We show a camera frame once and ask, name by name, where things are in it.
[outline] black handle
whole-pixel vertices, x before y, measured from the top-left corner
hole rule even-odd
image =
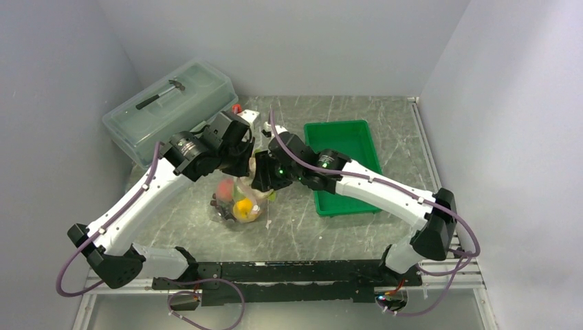
[[[142,101],[141,103],[138,103],[135,108],[138,110],[141,110],[143,107],[145,107],[146,105],[149,105],[150,103],[156,101],[158,98],[160,98],[160,95],[156,94],[154,96],[152,96],[151,98]]]

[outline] hammer head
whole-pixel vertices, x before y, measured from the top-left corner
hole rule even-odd
[[[168,80],[168,82],[171,85],[174,85],[174,88],[179,89],[180,91],[184,91],[186,89],[186,87],[183,84],[177,82],[176,80]]]

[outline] marble table surface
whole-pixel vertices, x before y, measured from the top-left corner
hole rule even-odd
[[[383,174],[414,188],[435,191],[414,115],[406,98],[366,96],[240,97],[244,109],[276,122],[304,138],[304,124],[366,120]],[[267,139],[258,141],[265,145]],[[143,175],[134,168],[130,184]],[[137,238],[156,248],[186,248],[198,261],[295,261],[378,259],[409,227],[387,212],[320,217],[314,194],[301,184],[277,192],[276,200],[253,223],[225,225],[209,205],[224,174],[193,183],[167,205]]]

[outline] green plastic tray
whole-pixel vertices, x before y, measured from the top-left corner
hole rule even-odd
[[[306,144],[315,152],[334,149],[376,173],[382,174],[377,151],[366,120],[315,122],[304,126]],[[379,208],[352,197],[315,191],[316,212],[325,217],[378,212]]]

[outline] white wall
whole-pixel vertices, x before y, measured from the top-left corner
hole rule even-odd
[[[101,116],[139,89],[96,1],[2,1],[0,328],[71,328],[79,299],[54,288],[66,232],[121,196],[130,161]],[[87,270],[78,260],[66,288]]]
[[[421,94],[501,329],[583,329],[583,2],[477,1]]]
[[[193,56],[247,95],[418,96],[469,0],[99,0],[140,80]]]

